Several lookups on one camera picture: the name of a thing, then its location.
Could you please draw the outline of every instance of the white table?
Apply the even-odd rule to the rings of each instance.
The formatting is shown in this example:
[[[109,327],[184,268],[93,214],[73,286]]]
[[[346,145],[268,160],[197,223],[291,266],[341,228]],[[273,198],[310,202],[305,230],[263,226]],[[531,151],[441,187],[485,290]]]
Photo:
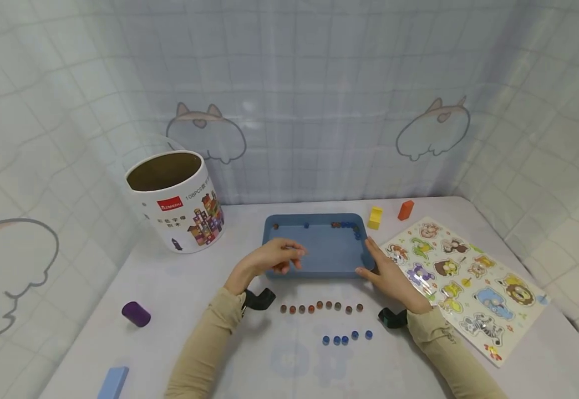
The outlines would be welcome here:
[[[520,262],[470,202],[457,197],[419,198],[410,219],[396,215],[403,200],[276,203],[225,206],[226,232],[212,247],[190,255],[164,248],[146,231],[83,331],[41,395],[41,399],[96,398],[111,366],[129,366],[122,399],[160,398],[181,346],[232,266],[261,244],[265,218],[278,213],[360,214],[383,209],[383,242],[425,215],[451,227],[525,277]],[[217,398],[444,398],[451,397],[405,330],[388,331],[376,315],[397,306],[361,281],[279,282],[258,278],[250,289],[277,294],[268,311],[249,310],[227,352]],[[363,303],[365,311],[282,315],[278,307],[309,305],[319,299],[343,305]],[[152,314],[145,328],[131,326],[121,307],[138,301]],[[347,347],[323,347],[324,334],[374,331]],[[496,369],[469,343],[471,352],[510,398],[579,398],[579,334],[549,305],[503,367]]]

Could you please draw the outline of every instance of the hand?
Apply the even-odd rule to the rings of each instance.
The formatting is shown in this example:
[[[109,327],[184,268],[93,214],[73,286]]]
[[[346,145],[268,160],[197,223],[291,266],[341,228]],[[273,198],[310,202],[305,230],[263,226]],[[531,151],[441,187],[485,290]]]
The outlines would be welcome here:
[[[371,237],[365,240],[365,245],[376,261],[379,274],[365,268],[357,268],[356,273],[372,282],[383,294],[402,302],[412,313],[423,314],[430,311],[431,305],[427,298],[412,286],[398,265],[381,251]]]
[[[224,287],[230,293],[239,295],[247,289],[254,277],[268,270],[287,274],[291,267],[290,261],[295,268],[301,270],[301,258],[306,253],[306,249],[294,240],[285,238],[270,240],[263,247],[249,253],[234,267]]]

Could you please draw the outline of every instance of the cartoon animal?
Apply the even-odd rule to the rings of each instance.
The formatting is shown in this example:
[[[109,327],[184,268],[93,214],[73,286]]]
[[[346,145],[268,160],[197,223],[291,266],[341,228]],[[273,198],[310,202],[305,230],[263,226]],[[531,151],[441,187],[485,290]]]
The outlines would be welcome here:
[[[505,299],[491,287],[479,290],[474,294],[474,299],[500,318],[513,320],[516,316],[513,311],[505,306]]]
[[[443,248],[443,252],[445,253],[452,253],[454,251],[465,253],[469,250],[469,247],[467,247],[463,241],[457,238],[452,238],[451,240],[444,239],[440,241],[440,244]]]
[[[445,294],[446,298],[443,301],[438,302],[438,306],[443,308],[447,312],[454,311],[456,313],[463,312],[463,306],[460,302],[456,301],[456,298],[462,293],[463,289],[457,282],[449,282],[441,290],[441,293]]]
[[[456,298],[458,298],[458,295],[460,295],[460,293],[462,293],[463,289],[460,285],[458,285],[457,282],[450,281],[449,284],[445,285],[441,291],[448,298],[456,299]]]
[[[427,272],[427,270],[423,268],[423,264],[420,264],[419,262],[415,262],[414,267],[407,270],[407,275],[412,283],[418,286],[420,286],[423,281],[436,280],[436,276],[434,276],[433,273]]]
[[[389,247],[387,247],[387,256],[398,265],[402,265],[409,260],[407,250],[396,244],[390,244]]]
[[[434,247],[432,247],[431,244],[429,244],[427,241],[423,241],[420,238],[412,238],[412,243],[414,244],[412,252],[421,258],[429,260],[427,252],[432,251]]]
[[[190,111],[179,103],[176,116],[167,124],[166,137],[200,153],[205,160],[220,160],[223,164],[238,160],[247,150],[243,131],[223,117],[214,104],[210,104],[207,112],[201,112]]]
[[[442,230],[436,223],[423,223],[420,228],[420,235],[424,238],[435,238],[438,232]]]
[[[460,269],[460,265],[452,259],[445,259],[441,260],[440,262],[436,262],[434,264],[434,268],[441,276],[456,276],[458,274],[458,270]]]
[[[476,278],[480,279],[487,274],[487,268],[479,263],[472,263],[470,268],[467,269],[468,273],[473,274]]]
[[[534,294],[529,291],[529,287],[516,274],[507,273],[507,276],[496,280],[496,282],[504,286],[505,294],[520,305],[531,306],[536,301]]]
[[[502,345],[502,333],[505,332],[505,329],[496,325],[492,316],[484,313],[474,313],[473,318],[466,316],[458,324],[473,336],[477,336],[479,332],[482,332],[490,337],[493,340],[493,344],[497,347]]]
[[[45,223],[0,220],[0,335],[15,324],[21,297],[47,281],[58,252],[57,233]]]
[[[475,257],[474,261],[478,262],[479,264],[483,265],[486,268],[493,268],[494,266],[496,266],[496,262],[491,260],[487,255]]]
[[[456,105],[445,105],[439,97],[427,111],[417,116],[396,137],[396,150],[400,155],[417,161],[421,155],[431,152],[438,156],[451,150],[467,134],[471,123],[469,110],[463,105],[466,96]]]

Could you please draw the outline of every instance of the red logo label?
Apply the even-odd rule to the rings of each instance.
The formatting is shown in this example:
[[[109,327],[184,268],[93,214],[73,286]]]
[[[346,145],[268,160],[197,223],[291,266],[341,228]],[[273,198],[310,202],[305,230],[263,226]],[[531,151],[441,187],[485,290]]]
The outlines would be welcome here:
[[[180,197],[173,197],[162,201],[156,201],[161,207],[161,211],[171,211],[172,209],[177,209],[183,206],[183,201]]]

